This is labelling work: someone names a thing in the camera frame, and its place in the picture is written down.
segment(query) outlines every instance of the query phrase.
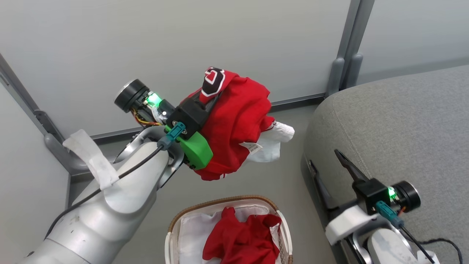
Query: red cloth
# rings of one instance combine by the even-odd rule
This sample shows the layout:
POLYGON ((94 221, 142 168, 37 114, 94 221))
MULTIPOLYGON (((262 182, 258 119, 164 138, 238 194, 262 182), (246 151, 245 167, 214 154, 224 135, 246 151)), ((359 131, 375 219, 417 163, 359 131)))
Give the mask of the red cloth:
POLYGON ((274 121, 266 116, 271 107, 267 99, 270 92, 249 78, 213 67, 205 72, 200 90, 203 103, 223 92, 200 131, 212 149, 213 158, 207 167, 195 171, 203 180, 215 180, 237 171, 249 154, 239 144, 257 142, 260 133, 274 121))
POLYGON ((240 223, 233 207, 223 209, 205 243, 202 258, 221 258, 220 264, 275 264, 279 249, 269 227, 281 222, 276 215, 251 215, 240 223))

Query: white wall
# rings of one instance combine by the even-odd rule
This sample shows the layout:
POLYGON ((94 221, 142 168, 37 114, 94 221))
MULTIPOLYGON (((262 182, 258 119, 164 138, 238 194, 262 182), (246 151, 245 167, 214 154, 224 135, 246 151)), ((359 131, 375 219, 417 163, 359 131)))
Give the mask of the white wall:
POLYGON ((65 209, 68 173, 1 82, 0 112, 0 259, 16 263, 65 209))
POLYGON ((113 101, 139 78, 178 103, 209 66, 271 90, 324 93, 349 0, 7 0, 0 53, 65 137, 136 127, 113 101))
POLYGON ((469 64, 469 1, 376 0, 357 84, 469 64))

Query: white tape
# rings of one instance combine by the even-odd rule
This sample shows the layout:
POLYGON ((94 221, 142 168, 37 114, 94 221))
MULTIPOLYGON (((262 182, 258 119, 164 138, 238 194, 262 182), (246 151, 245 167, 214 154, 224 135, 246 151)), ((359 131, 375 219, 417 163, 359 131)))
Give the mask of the white tape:
POLYGON ((116 170, 83 129, 71 134, 70 138, 63 142, 63 146, 73 151, 86 163, 101 190, 112 186, 119 180, 116 170))

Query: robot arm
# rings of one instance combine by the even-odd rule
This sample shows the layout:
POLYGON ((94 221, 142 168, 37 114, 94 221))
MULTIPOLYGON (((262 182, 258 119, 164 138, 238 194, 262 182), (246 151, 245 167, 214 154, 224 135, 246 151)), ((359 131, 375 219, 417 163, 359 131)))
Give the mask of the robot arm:
MULTIPOLYGON (((157 148, 164 128, 149 127, 136 136, 116 159, 119 174, 135 166, 157 148)), ((127 177, 117 181, 75 210, 64 215, 52 232, 23 264, 108 264, 132 238, 156 201, 161 188, 182 165, 178 144, 160 151, 127 177)), ((78 196, 82 200, 99 184, 93 180, 78 196)))
POLYGON ((335 153, 354 180, 352 187, 357 200, 326 226, 329 243, 334 245, 345 239, 364 264, 438 264, 435 253, 425 251, 418 244, 421 250, 415 257, 399 230, 409 236, 396 211, 402 213, 418 208, 417 190, 406 181, 387 187, 377 179, 368 179, 340 151, 335 150, 335 153))
POLYGON ((115 104, 131 111, 144 129, 114 161, 120 180, 103 191, 93 180, 21 263, 110 264, 155 203, 157 191, 182 163, 201 169, 212 158, 198 130, 218 96, 205 105, 198 100, 199 93, 175 108, 139 80, 125 85, 115 104))

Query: fabric upholstery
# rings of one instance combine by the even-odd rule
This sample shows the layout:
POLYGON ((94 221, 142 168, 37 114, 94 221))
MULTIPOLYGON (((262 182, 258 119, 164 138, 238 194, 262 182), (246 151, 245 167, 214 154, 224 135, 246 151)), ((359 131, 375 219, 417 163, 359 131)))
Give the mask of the fabric upholstery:
MULTIPOLYGON (((318 106, 304 151, 344 203, 355 194, 334 149, 386 185, 412 183, 422 206, 404 214, 407 229, 421 241, 449 238, 469 259, 469 65, 359 85, 318 106)), ((458 263, 447 243, 425 248, 458 263)))

